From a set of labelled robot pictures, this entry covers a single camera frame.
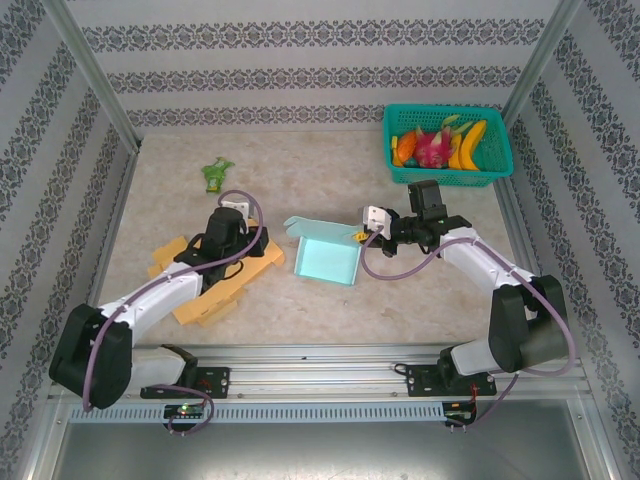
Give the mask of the light blue paper box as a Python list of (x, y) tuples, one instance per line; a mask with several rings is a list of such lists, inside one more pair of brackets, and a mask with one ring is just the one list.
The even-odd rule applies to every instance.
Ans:
[(284, 222), (286, 234), (298, 238), (294, 274), (299, 277), (353, 286), (361, 244), (360, 226), (292, 216)]

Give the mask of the orange paper box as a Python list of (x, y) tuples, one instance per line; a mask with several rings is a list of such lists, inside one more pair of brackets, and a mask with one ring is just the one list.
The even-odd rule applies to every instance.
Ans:
[[(254, 220), (248, 220), (249, 227), (257, 226)], [(155, 264), (148, 268), (148, 275), (153, 278), (174, 262), (174, 257), (183, 251), (191, 240), (180, 236), (165, 246), (157, 249), (152, 258)], [(174, 318), (182, 325), (199, 323), (202, 326), (216, 322), (219, 318), (234, 309), (238, 299), (246, 293), (245, 286), (270, 266), (280, 266), (285, 256), (281, 248), (269, 238), (263, 257), (244, 257), (241, 262), (205, 269), (202, 275), (202, 293), (172, 311)]]

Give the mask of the green snack packet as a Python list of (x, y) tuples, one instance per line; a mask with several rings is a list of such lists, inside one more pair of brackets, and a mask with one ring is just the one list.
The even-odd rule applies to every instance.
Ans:
[(213, 164), (203, 166), (201, 173), (206, 182), (206, 192), (219, 193), (226, 179), (226, 171), (234, 165), (234, 162), (224, 157), (217, 157)]

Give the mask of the pink toy dragon fruit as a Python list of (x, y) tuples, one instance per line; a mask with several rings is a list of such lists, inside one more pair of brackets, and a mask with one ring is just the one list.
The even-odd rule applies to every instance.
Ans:
[(437, 131), (425, 132), (420, 126), (414, 130), (416, 144), (412, 158), (418, 166), (425, 169), (444, 169), (449, 160), (457, 153), (463, 134), (472, 126), (472, 122), (456, 125), (458, 114), (445, 118)]

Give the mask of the orange toy fruit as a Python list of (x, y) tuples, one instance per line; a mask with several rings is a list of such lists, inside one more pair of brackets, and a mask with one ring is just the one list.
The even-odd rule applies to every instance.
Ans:
[(413, 155), (417, 144), (417, 134), (415, 130), (405, 133), (399, 138), (396, 145), (398, 160), (404, 164)]

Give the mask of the yellow toy banana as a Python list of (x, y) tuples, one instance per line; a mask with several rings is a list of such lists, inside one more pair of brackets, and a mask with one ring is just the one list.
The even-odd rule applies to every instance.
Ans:
[(448, 160), (448, 166), (453, 170), (479, 171), (479, 167), (473, 160), (473, 155), (483, 139), (488, 122), (479, 120), (467, 122), (453, 129), (451, 146), (453, 153)]

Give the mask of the teal plastic basket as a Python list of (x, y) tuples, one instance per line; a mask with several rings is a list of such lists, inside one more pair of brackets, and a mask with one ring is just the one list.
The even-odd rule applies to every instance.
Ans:
[[(451, 115), (455, 125), (485, 120), (487, 129), (472, 154), (478, 171), (396, 167), (392, 162), (391, 140), (419, 126), (425, 132), (436, 131)], [(390, 104), (382, 117), (386, 165), (395, 183), (409, 184), (435, 180), (441, 186), (485, 187), (513, 173), (513, 155), (506, 126), (498, 110), (480, 106)]]

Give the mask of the grey sheet metal panel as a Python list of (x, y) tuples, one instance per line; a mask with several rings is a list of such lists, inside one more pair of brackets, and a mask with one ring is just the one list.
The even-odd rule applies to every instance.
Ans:
[(259, 422), (276, 404), (226, 403), (186, 436), (127, 404), (82, 415), (45, 410), (24, 480), (623, 480), (587, 400), (516, 400), (488, 419), (448, 428), (420, 419), (422, 403), (388, 420)]

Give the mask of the aluminium side rail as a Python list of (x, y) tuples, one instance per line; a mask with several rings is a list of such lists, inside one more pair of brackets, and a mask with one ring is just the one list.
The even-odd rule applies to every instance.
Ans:
[(494, 290), (491, 303), (489, 347), (496, 363), (507, 372), (532, 370), (547, 361), (568, 355), (562, 326), (529, 291), (534, 288), (568, 325), (564, 293), (560, 282), (541, 275), (535, 265), (524, 218), (513, 188), (506, 179), (496, 182), (495, 192), (511, 243), (515, 263), (533, 274), (525, 285), (503, 285)]
[(119, 150), (90, 176), (60, 266), (58, 287), (64, 304), (56, 310), (53, 348), (62, 343), (72, 309), (82, 303), (95, 305), (104, 290), (136, 160), (135, 153)]

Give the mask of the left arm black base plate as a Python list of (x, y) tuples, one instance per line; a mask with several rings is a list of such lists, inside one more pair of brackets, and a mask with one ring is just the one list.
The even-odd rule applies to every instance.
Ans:
[(173, 385), (155, 385), (140, 390), (143, 399), (200, 398), (226, 399), (230, 385), (228, 367), (194, 367)]

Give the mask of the aluminium mounting rail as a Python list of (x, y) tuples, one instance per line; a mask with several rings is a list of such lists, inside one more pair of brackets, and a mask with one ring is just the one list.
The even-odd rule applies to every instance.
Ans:
[[(230, 368), (230, 402), (399, 402), (410, 398), (393, 367), (435, 364), (442, 344), (181, 345), (207, 367)], [(592, 393), (582, 361), (563, 376), (522, 372), (505, 400), (567, 400)]]

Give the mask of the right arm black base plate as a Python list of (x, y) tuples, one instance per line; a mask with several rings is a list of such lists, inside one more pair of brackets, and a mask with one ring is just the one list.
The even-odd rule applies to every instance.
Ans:
[(497, 394), (494, 380), (487, 372), (462, 376), (443, 374), (436, 365), (407, 365), (405, 377), (410, 397), (467, 397), (475, 393), (480, 397)]

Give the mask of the aluminium frame post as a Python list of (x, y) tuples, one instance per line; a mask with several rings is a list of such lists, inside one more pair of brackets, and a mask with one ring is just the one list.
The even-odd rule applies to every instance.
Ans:
[(100, 66), (82, 29), (65, 0), (40, 0), (85, 80), (96, 94), (111, 123), (130, 153), (138, 154), (142, 143), (107, 75)]
[(581, 3), (582, 0), (558, 0), (553, 14), (502, 109), (501, 115), (507, 129), (510, 129), (516, 121), (530, 91), (544, 72), (554, 49), (569, 27)]

